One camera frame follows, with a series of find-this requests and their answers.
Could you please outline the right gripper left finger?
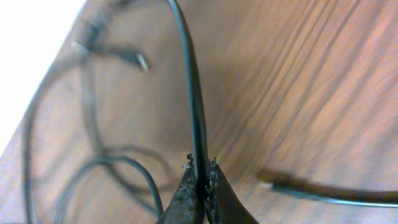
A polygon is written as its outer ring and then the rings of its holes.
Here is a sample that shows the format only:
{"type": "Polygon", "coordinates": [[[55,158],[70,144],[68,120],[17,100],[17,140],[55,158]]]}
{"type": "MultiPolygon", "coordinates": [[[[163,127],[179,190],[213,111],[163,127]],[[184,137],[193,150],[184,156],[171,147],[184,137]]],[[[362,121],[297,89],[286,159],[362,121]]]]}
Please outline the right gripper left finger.
{"type": "Polygon", "coordinates": [[[202,201],[198,197],[194,158],[187,154],[185,172],[165,212],[156,224],[202,223],[202,201]]]}

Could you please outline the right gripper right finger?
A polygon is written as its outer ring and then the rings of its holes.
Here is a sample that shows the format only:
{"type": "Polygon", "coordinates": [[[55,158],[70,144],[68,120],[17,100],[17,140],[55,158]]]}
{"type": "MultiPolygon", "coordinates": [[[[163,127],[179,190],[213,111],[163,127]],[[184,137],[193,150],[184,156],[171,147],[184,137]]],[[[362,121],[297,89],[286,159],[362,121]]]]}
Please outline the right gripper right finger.
{"type": "Polygon", "coordinates": [[[206,188],[205,210],[211,224],[255,224],[258,221],[239,201],[216,157],[210,161],[210,181],[206,188]]]}

